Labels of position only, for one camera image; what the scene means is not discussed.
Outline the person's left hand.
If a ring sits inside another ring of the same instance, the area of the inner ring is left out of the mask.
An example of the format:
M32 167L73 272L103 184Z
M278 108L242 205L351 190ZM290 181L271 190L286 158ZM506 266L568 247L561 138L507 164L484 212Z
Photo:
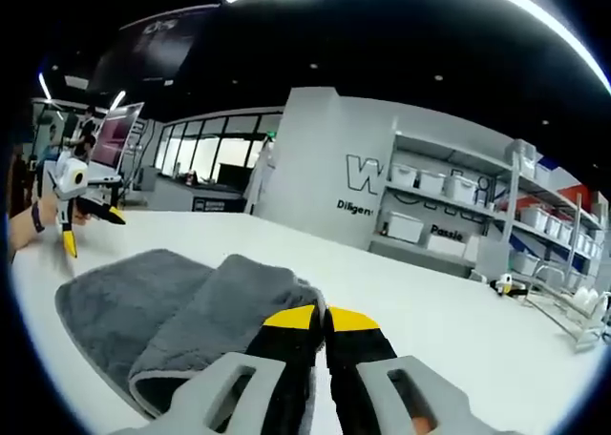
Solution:
M52 227L57 217L57 197L49 194L38 200L40 222L44 228Z

